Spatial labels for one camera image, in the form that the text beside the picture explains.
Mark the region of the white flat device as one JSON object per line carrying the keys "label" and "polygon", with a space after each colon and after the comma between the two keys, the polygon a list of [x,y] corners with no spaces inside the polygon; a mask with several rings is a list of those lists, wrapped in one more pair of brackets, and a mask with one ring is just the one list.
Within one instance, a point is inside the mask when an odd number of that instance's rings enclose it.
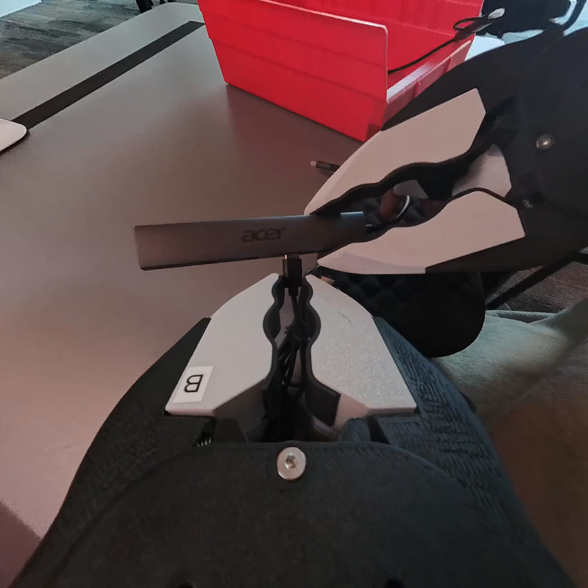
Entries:
{"label": "white flat device", "polygon": [[1,153],[19,143],[28,134],[28,130],[24,125],[5,119],[0,120],[0,131]]}

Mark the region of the black metal frame bar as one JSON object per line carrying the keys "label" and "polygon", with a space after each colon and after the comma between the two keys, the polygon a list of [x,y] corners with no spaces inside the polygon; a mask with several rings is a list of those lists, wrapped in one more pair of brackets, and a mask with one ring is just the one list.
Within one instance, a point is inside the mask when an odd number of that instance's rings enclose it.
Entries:
{"label": "black metal frame bar", "polygon": [[540,269],[538,269],[531,275],[525,277],[523,280],[516,283],[509,289],[496,295],[494,298],[491,298],[489,301],[486,302],[486,310],[494,311],[504,306],[512,299],[516,298],[517,296],[521,295],[527,290],[530,290],[539,283],[543,282],[548,277],[556,274],[557,272],[559,272],[560,270],[564,269],[572,263],[579,263],[584,266],[587,265],[587,247],[578,252],[574,252],[566,256],[562,260],[552,263],[551,265],[541,267]]}

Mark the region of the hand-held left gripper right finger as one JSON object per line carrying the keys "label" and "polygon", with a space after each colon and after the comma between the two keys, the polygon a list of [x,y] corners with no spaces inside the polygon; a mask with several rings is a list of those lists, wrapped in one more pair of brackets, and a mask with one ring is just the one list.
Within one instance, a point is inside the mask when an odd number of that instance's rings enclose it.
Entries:
{"label": "hand-held left gripper right finger", "polygon": [[350,420],[414,416],[417,403],[375,318],[334,286],[305,277],[304,404],[314,437]]}

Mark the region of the grey usb hub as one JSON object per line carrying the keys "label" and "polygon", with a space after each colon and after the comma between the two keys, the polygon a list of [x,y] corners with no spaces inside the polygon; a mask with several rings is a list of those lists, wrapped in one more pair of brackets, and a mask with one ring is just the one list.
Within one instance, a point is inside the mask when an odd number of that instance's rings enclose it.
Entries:
{"label": "grey usb hub", "polygon": [[143,270],[330,252],[367,238],[361,212],[295,215],[134,227]]}

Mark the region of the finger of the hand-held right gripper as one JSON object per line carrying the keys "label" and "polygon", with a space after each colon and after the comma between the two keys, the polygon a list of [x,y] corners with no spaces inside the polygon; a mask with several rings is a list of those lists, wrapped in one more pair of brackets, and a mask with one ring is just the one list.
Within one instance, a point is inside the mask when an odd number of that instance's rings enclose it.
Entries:
{"label": "finger of the hand-held right gripper", "polygon": [[525,236],[518,211],[500,196],[475,190],[448,203],[430,220],[394,227],[318,259],[330,270],[358,275],[419,275]]}
{"label": "finger of the hand-held right gripper", "polygon": [[465,163],[466,176],[504,197],[511,178],[502,152],[489,139],[492,124],[480,91],[471,89],[390,128],[353,153],[313,196],[306,215],[347,212],[381,198],[403,182]]}

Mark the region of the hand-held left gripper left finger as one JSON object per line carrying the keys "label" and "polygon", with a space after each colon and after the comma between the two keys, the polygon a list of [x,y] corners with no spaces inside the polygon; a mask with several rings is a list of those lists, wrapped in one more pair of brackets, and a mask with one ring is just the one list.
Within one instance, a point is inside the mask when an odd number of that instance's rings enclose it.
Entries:
{"label": "hand-held left gripper left finger", "polygon": [[233,419],[260,432],[263,393],[277,370],[283,277],[272,273],[243,290],[211,317],[165,410],[174,416]]}

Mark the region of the black and white object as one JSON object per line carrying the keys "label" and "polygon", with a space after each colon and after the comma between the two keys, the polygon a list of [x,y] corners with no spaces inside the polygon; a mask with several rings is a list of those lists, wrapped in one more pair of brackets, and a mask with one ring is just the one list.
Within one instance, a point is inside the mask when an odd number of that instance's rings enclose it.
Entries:
{"label": "black and white object", "polygon": [[504,14],[477,34],[501,39],[507,33],[544,31],[555,25],[555,20],[563,18],[572,6],[569,18],[563,22],[567,29],[577,21],[585,4],[586,1],[484,1],[483,16],[498,9],[503,9]]}

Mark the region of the red plastic bin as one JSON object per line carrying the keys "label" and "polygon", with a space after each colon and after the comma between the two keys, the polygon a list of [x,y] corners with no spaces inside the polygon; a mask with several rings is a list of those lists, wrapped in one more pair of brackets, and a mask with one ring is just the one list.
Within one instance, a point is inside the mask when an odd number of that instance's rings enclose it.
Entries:
{"label": "red plastic bin", "polygon": [[465,60],[482,1],[199,1],[227,84],[360,142]]}

